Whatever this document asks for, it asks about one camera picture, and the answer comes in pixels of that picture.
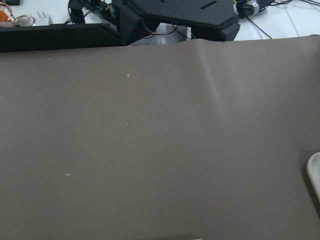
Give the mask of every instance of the white container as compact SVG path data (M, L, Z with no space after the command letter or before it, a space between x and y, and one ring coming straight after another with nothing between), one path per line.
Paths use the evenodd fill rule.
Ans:
M320 152L310 157L306 165L306 171L320 201Z

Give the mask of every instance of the black plastic part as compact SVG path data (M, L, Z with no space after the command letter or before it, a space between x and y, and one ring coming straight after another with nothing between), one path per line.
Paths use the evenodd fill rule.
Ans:
M240 28L233 2L228 0L113 0L112 6L116 9L118 31L125 45L133 43L136 27L145 20L209 28L219 41L234 40ZM223 31L229 26L232 30Z
M0 28L0 52L122 46L108 24L53 24Z
M20 0L6 0L5 2L6 2L8 5L11 5L11 6L20 5Z

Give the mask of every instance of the metal part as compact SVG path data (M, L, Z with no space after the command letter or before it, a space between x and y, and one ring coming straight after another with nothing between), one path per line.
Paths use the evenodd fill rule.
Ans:
M36 19L33 16L21 15L15 18L14 25L20 26L20 27L30 27L30 26L33 26L35 22L36 22Z

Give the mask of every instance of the gray surface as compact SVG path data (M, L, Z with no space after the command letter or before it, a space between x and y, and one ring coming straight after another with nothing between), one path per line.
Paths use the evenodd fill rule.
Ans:
M319 239L320 37L0 58L1 239Z

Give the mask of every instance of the black panel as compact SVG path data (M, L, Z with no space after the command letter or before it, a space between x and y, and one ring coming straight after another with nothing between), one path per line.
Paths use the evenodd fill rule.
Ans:
M107 24L53 24L0 28L0 52L121 46Z

